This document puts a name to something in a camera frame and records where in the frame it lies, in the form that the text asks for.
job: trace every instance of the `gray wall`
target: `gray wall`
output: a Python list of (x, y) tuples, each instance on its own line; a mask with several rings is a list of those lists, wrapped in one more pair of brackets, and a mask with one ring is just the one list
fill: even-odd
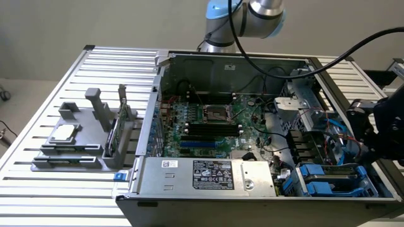
[[(59, 80), (86, 44), (195, 49), (208, 0), (0, 0), (0, 77)], [(339, 55), (376, 31), (404, 25), (403, 0), (286, 0), (271, 39), (243, 38), (250, 52)], [(367, 69), (404, 55), (390, 35), (355, 55)]]

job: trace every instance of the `power supply label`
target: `power supply label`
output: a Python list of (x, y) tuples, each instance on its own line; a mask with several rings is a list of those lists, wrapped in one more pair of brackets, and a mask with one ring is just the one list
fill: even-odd
[(194, 161), (192, 171), (192, 186), (195, 189), (235, 189), (231, 161)]

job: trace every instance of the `slotted metal worktable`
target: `slotted metal worktable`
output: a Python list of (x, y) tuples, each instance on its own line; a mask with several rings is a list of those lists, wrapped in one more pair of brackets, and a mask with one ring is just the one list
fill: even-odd
[[(111, 198), (112, 188), (128, 183), (115, 183), (114, 173), (44, 173), (31, 172), (30, 167), (59, 120), (62, 103), (91, 107), (84, 93), (98, 87), (103, 101), (118, 108), (119, 84), (128, 85), (128, 104), (139, 111), (126, 159), (130, 167), (156, 75), (155, 54), (156, 50), (98, 46), (82, 52), (0, 159), (0, 226), (131, 226)], [(316, 57), (323, 65), (335, 59)], [(328, 73), (350, 102), (386, 96), (354, 61), (343, 61)]]

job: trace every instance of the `green circuit board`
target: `green circuit board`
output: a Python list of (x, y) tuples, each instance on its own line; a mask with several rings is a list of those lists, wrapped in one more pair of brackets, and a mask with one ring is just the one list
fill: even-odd
[[(216, 157), (230, 158), (232, 150), (248, 150), (250, 146), (258, 148), (256, 140), (260, 138), (263, 143), (267, 140), (267, 135), (258, 132), (252, 127), (251, 115), (258, 105), (248, 105), (248, 101), (255, 101), (255, 98), (250, 96), (240, 96), (230, 105), (203, 105), (190, 104), (182, 98), (172, 102), (172, 110), (167, 109), (166, 119), (166, 145), (164, 156), (166, 157)], [(228, 117), (224, 121), (223, 117), (207, 116), (207, 108), (211, 109), (227, 109)], [(262, 109), (259, 108), (255, 115), (260, 117)], [(182, 154), (180, 150), (184, 148), (180, 146), (182, 136), (187, 133), (186, 123), (210, 123), (210, 124), (234, 124), (242, 125), (243, 133), (239, 137), (235, 136), (216, 136), (215, 148), (190, 148), (188, 154)], [(264, 124), (260, 121), (255, 124), (256, 127), (267, 131)]]

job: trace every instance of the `motherboard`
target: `motherboard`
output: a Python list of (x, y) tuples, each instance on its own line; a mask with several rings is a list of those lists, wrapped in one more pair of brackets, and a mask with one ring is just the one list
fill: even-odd
[(254, 126), (267, 132), (267, 101), (247, 95), (214, 100), (204, 95), (171, 97), (162, 105), (164, 156), (236, 158), (238, 153), (260, 151), (271, 140)]

